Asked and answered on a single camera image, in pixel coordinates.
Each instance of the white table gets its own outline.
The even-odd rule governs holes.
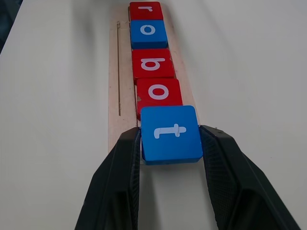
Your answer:
[[[110,2],[21,6],[0,56],[1,229],[75,226],[107,155]],[[306,1],[165,3],[201,123],[232,135],[307,228]],[[140,230],[216,229],[201,161],[141,174]]]

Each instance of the red letter block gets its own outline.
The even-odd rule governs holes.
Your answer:
[[[175,71],[168,49],[135,49],[132,51],[134,83],[143,78],[174,78]]]
[[[161,5],[157,1],[130,2],[130,21],[163,20]]]
[[[148,106],[182,105],[177,79],[140,79],[137,82],[137,117]]]

